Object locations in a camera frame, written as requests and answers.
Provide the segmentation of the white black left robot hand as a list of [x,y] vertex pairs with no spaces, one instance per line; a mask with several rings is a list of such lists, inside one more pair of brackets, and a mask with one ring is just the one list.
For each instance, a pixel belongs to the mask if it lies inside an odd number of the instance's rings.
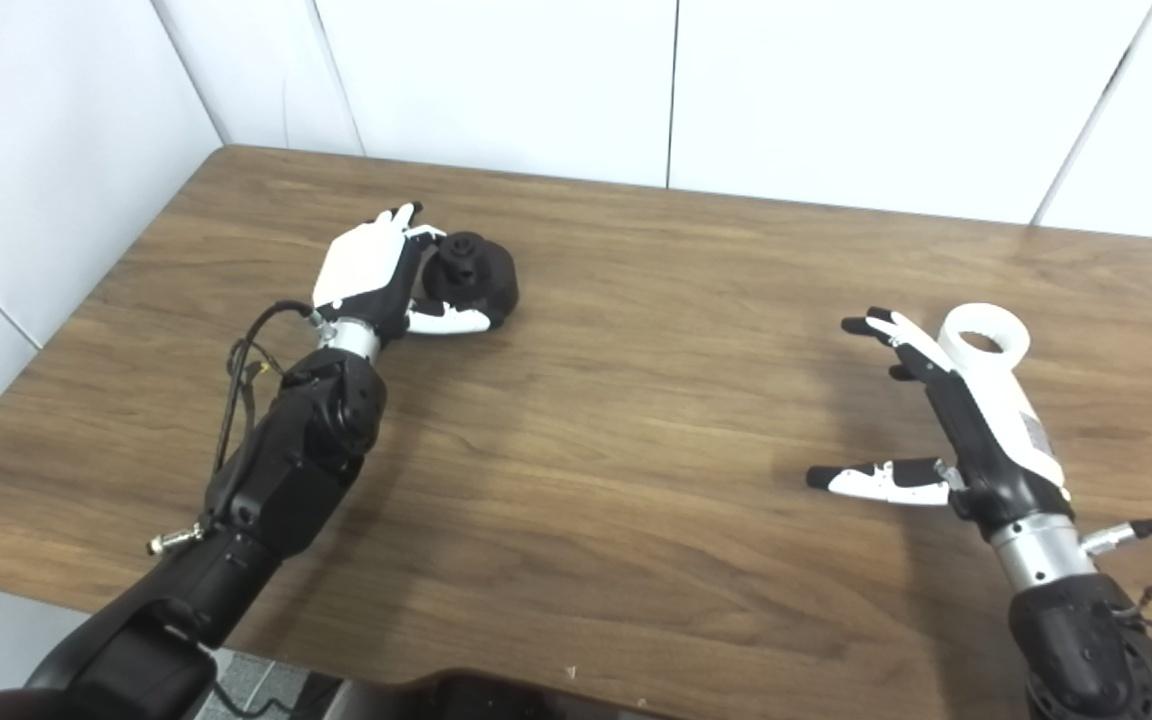
[[447,232],[414,223],[420,202],[381,211],[329,243],[311,300],[323,316],[323,346],[376,359],[408,333],[453,336],[493,331],[506,314],[485,306],[417,300],[414,288],[430,247]]

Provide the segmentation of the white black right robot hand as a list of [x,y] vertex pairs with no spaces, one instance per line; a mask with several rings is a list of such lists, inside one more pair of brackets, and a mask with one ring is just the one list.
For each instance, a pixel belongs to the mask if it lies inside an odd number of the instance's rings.
[[1064,469],[1015,369],[1030,348],[1020,316],[1005,306],[964,304],[929,334],[905,314],[869,306],[842,329],[896,353],[890,377],[922,382],[955,462],[915,457],[813,467],[806,486],[886,503],[952,507],[984,538],[1033,515],[1074,516]]

